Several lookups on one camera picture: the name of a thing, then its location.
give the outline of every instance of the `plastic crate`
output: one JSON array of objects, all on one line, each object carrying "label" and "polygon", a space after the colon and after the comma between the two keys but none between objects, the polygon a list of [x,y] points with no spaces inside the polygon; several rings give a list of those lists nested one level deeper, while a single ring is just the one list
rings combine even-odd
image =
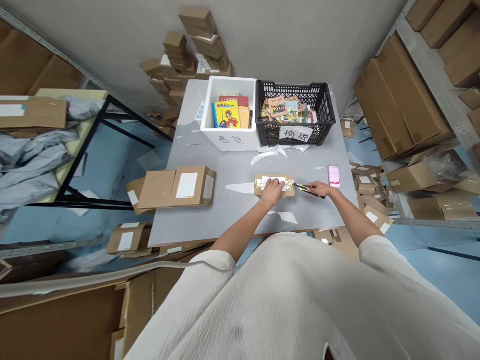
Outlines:
[{"label": "plastic crate", "polygon": [[[275,84],[272,81],[256,82],[257,114],[256,126],[262,146],[266,145],[317,145],[324,143],[332,126],[336,123],[332,98],[330,97],[329,86],[326,83],[311,83],[310,85],[285,85]],[[283,96],[291,98],[297,96],[302,104],[308,104],[316,112],[318,122],[281,124],[276,121],[262,121],[262,106],[266,99]],[[280,139],[281,127],[306,127],[312,128],[313,133],[308,142],[292,138]]]}]

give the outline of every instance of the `yellow box cutter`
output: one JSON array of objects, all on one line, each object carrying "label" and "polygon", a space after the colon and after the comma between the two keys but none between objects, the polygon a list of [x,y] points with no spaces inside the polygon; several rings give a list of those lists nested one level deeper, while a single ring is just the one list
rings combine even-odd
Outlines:
[{"label": "yellow box cutter", "polygon": [[310,194],[310,195],[313,195],[317,198],[321,198],[321,199],[325,199],[325,196],[320,196],[320,195],[317,195],[316,193],[314,192],[311,192],[309,191],[309,189],[312,189],[314,188],[313,186],[308,186],[308,185],[303,185],[303,184],[297,184],[297,183],[293,183],[293,186],[300,189],[301,191],[307,193],[307,194]]}]

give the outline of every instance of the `smartphone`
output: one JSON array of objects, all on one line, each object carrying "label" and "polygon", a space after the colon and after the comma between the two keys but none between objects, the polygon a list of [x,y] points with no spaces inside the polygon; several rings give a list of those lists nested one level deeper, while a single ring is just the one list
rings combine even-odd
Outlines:
[{"label": "smartphone", "polygon": [[332,188],[340,189],[340,167],[328,165],[328,182]]}]

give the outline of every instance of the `white shirt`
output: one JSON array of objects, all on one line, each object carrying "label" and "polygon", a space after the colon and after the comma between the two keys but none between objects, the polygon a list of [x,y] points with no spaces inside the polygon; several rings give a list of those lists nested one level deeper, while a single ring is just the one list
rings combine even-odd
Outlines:
[{"label": "white shirt", "polygon": [[[130,359],[479,359],[480,328],[384,237],[360,261],[314,238],[271,236],[234,275],[184,271]],[[199,254],[233,269],[230,254]]]}]

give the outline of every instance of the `hand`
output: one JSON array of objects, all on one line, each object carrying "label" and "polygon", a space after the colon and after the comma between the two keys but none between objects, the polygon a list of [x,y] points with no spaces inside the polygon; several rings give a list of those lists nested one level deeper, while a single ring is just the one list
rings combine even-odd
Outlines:
[{"label": "hand", "polygon": [[263,195],[261,196],[261,201],[268,205],[270,208],[273,208],[277,205],[282,198],[282,189],[285,186],[285,182],[279,182],[278,179],[268,179],[265,190],[263,190]]},{"label": "hand", "polygon": [[311,193],[315,193],[319,196],[331,196],[332,192],[335,190],[335,188],[321,182],[321,181],[314,181],[308,184],[308,186],[311,186],[308,191]]}]

